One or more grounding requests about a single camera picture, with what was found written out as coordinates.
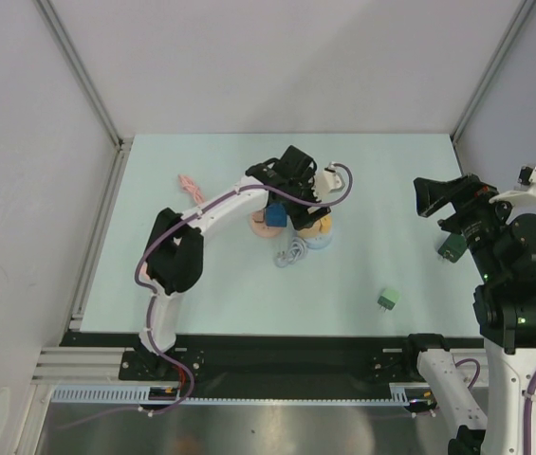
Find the blue cube socket adapter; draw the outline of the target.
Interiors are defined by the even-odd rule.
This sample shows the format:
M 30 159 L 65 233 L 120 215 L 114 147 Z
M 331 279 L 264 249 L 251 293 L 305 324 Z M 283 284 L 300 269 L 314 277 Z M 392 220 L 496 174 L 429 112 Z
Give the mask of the blue cube socket adapter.
M 285 228 L 287 226 L 287 214 L 282 204 L 274 203 L 265 208 L 264 223 L 269 228 Z

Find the dark green cube adapter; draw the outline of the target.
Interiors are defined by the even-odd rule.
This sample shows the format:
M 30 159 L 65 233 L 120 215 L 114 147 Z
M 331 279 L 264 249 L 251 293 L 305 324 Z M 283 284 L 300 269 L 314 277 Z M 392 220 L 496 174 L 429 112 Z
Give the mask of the dark green cube adapter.
M 456 264 L 466 251 L 467 243 L 465 238 L 460 234 L 451 233 L 438 248 L 437 254 L 440 258 Z

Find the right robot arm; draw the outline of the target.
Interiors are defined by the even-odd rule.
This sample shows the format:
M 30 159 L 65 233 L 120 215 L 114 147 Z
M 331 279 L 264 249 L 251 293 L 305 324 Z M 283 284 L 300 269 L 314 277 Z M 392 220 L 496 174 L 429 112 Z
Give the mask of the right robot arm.
M 476 404 L 442 336 L 408 336 L 401 357 L 403 372 L 434 394 L 452 435 L 450 454 L 536 454 L 536 214 L 510 216 L 536 203 L 536 167 L 523 167 L 518 183 L 500 192 L 471 173 L 414 181 L 419 216 L 453 206 L 453 215 L 438 224 L 463 237 L 482 279 L 473 311 L 489 368 L 487 411 Z

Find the yellow plug adapter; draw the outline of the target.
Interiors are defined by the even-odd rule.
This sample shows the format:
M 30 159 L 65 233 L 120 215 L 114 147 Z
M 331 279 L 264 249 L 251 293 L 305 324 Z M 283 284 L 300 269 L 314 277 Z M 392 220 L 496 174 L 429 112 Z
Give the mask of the yellow plug adapter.
M 319 232 L 322 235 L 327 235 L 332 231 L 333 221 L 330 215 L 326 215 L 325 217 L 321 218 L 319 222 L 320 222 Z

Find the pink brown USB charger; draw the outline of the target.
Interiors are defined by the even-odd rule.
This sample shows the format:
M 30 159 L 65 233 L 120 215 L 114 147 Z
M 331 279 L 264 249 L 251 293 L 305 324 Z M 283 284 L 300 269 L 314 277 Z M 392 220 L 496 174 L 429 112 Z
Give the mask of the pink brown USB charger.
M 263 210 L 258 210 L 252 214 L 251 220 L 255 224 L 263 225 L 266 222 L 266 213 Z

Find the tan cube plug adapter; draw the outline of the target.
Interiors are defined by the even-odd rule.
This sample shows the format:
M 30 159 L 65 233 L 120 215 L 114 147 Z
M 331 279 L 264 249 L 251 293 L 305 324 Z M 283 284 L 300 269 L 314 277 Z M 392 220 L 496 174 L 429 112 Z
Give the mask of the tan cube plug adapter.
M 319 232 L 320 222 L 315 222 L 311 227 L 306 227 L 296 231 L 296 235 L 303 239 L 312 239 L 321 236 Z

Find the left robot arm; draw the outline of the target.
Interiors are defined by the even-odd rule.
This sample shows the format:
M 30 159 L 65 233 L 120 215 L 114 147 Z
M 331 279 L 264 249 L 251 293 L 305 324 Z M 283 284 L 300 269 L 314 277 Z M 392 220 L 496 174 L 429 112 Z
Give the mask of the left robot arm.
M 155 379 L 179 366 L 168 351 L 176 342 L 176 318 L 184 294 L 200 280 L 206 243 L 217 232 L 254 212 L 280 205 L 297 230 L 330 213 L 314 158 L 295 146 L 281 157 L 250 166 L 229 189 L 194 208 L 160 211 L 136 266 L 135 283 L 150 292 L 139 332 L 140 367 Z

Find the green plug adapter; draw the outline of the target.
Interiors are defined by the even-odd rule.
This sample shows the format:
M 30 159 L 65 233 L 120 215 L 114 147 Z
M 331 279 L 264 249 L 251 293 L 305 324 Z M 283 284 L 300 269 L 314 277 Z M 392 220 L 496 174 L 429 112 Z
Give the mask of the green plug adapter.
M 392 311 L 400 299 L 400 293 L 393 288 L 384 288 L 378 297 L 378 306 L 384 312 Z

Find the round blue power strip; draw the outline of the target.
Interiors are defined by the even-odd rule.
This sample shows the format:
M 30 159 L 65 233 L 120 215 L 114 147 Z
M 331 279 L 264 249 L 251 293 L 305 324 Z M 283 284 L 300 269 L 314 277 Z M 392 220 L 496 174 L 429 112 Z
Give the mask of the round blue power strip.
M 319 232 L 315 237 L 303 238 L 299 232 L 289 229 L 285 234 L 285 242 L 278 248 L 274 263 L 279 268 L 294 265 L 303 260 L 310 251 L 327 248 L 333 239 L 334 229 Z

